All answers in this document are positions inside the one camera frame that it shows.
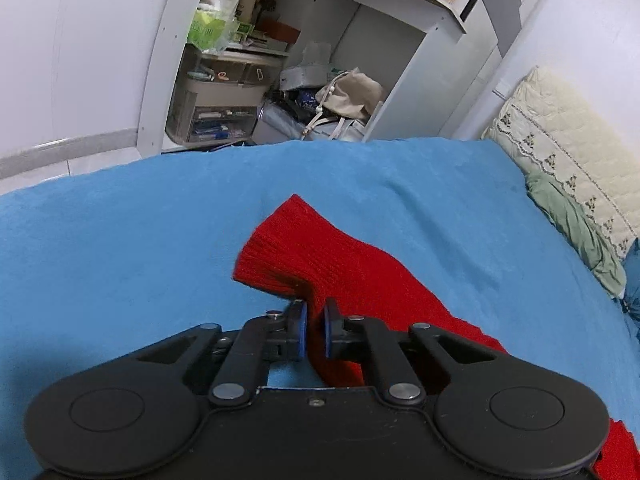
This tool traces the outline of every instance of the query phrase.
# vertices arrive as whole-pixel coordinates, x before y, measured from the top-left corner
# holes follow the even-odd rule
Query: tile floor
[[[8,193],[23,187],[35,186],[45,180],[73,176],[92,171],[103,170],[111,166],[129,164],[134,160],[140,160],[140,154],[136,148],[123,148],[112,152],[96,153],[95,155],[72,158],[64,162],[57,162],[50,166],[44,166],[37,170],[25,171],[9,178],[0,180],[0,194]]]

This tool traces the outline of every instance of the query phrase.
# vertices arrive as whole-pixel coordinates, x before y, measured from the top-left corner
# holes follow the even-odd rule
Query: screw
[[[214,397],[223,400],[234,400],[244,395],[244,388],[236,383],[222,383],[211,391]]]
[[[389,388],[389,395],[400,400],[412,400],[420,396],[420,388],[411,383],[398,383]]]
[[[271,319],[272,321],[277,321],[284,317],[284,313],[281,310],[267,310],[265,316]]]

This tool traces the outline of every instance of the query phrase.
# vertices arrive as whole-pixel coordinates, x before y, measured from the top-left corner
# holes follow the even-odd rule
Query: bed
[[[231,273],[293,193],[515,356],[593,388],[640,437],[638,329],[499,146],[292,141],[156,156],[0,197],[0,478],[38,470],[21,421],[44,386],[196,324],[236,329],[283,306]],[[318,378],[303,364],[270,383]]]

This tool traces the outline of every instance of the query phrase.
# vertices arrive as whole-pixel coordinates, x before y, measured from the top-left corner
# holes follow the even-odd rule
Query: red sweater
[[[430,322],[505,351],[478,327],[453,317],[396,259],[336,229],[297,195],[258,226],[238,257],[234,278],[307,301],[309,359],[331,386],[362,384],[362,375],[357,365],[324,358],[324,336],[317,321],[329,297],[337,300],[344,316],[377,317],[391,330]],[[640,454],[622,422],[612,421],[595,469],[603,480],[640,480]]]

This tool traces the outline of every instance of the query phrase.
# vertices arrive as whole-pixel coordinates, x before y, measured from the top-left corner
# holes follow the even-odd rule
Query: beige bag
[[[356,68],[327,84],[316,94],[316,99],[340,117],[366,120],[378,102],[385,100],[385,90]]]

